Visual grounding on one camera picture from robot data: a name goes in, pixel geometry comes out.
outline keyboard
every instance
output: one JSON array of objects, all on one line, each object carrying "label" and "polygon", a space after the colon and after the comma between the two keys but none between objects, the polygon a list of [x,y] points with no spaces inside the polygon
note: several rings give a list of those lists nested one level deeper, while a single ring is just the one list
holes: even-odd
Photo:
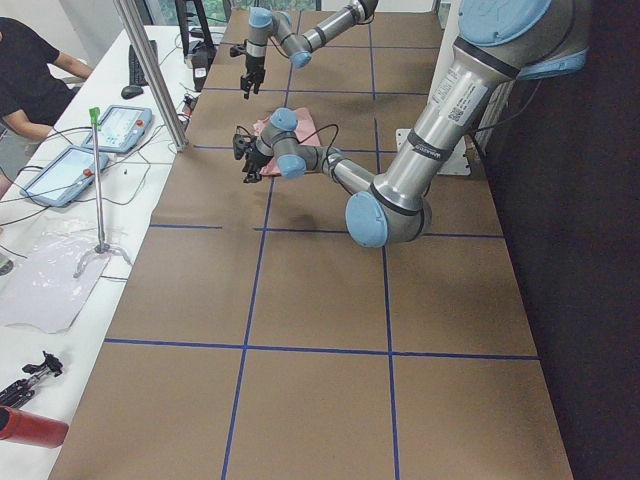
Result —
[{"label": "keyboard", "polygon": [[[158,43],[155,40],[150,40],[151,49],[158,61]],[[129,85],[138,85],[144,87],[149,85],[147,79],[144,78],[144,71],[136,52],[133,50],[133,45],[129,45]]]}]

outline green handle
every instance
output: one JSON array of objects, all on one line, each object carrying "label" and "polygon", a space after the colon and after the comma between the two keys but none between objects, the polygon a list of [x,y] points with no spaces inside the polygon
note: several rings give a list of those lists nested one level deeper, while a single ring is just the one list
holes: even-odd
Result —
[{"label": "green handle", "polygon": [[98,125],[98,117],[100,116],[100,107],[90,108],[89,116],[91,117],[91,125]]}]

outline black t-shirt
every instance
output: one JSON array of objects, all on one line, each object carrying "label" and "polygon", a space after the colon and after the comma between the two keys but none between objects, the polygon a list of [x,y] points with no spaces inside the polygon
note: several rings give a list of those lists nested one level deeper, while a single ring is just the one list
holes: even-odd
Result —
[{"label": "black t-shirt", "polygon": [[60,51],[11,18],[0,17],[0,33],[0,117],[22,109],[33,123],[53,125],[74,95],[49,72]]}]

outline person's arm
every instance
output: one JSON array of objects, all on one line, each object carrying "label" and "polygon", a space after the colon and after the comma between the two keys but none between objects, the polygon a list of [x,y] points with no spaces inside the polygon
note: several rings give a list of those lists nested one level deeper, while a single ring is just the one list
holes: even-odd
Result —
[{"label": "person's arm", "polygon": [[65,72],[69,72],[71,75],[75,75],[84,80],[89,78],[89,75],[93,72],[93,69],[89,65],[82,63],[77,58],[64,52],[60,52],[60,55],[58,55],[58,58],[56,58],[53,64]]},{"label": "person's arm", "polygon": [[24,110],[18,110],[9,115],[5,115],[2,117],[2,120],[18,135],[32,140],[42,141],[47,138],[47,135],[51,132],[50,125],[31,122],[27,114],[24,113]]},{"label": "person's arm", "polygon": [[4,174],[0,173],[0,198],[4,197],[4,194],[7,193],[11,187],[11,180],[4,176]]}]

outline monitor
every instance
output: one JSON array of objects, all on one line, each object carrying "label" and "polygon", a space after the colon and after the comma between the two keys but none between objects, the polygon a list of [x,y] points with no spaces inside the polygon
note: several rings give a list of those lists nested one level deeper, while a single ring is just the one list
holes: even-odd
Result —
[{"label": "monitor", "polygon": [[[101,152],[127,153],[136,146],[151,124],[153,115],[145,107],[111,105],[98,121],[98,148]],[[82,143],[93,149],[93,136]]]},{"label": "monitor", "polygon": [[[100,170],[108,162],[109,157],[101,153]],[[63,207],[93,182],[94,165],[93,151],[70,145],[31,179],[20,194],[38,203]]]}]

